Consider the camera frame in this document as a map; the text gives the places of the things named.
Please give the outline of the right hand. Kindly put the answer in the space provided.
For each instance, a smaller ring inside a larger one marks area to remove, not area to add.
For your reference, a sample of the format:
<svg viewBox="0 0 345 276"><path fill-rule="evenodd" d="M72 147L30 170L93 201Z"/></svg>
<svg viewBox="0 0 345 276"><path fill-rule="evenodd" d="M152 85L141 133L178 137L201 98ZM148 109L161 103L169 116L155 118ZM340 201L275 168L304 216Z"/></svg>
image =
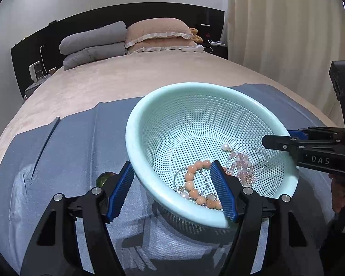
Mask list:
<svg viewBox="0 0 345 276"><path fill-rule="evenodd" d="M332 192L332 209L335 213L339 213L345 206L345 179L341 176L329 174Z"/></svg>

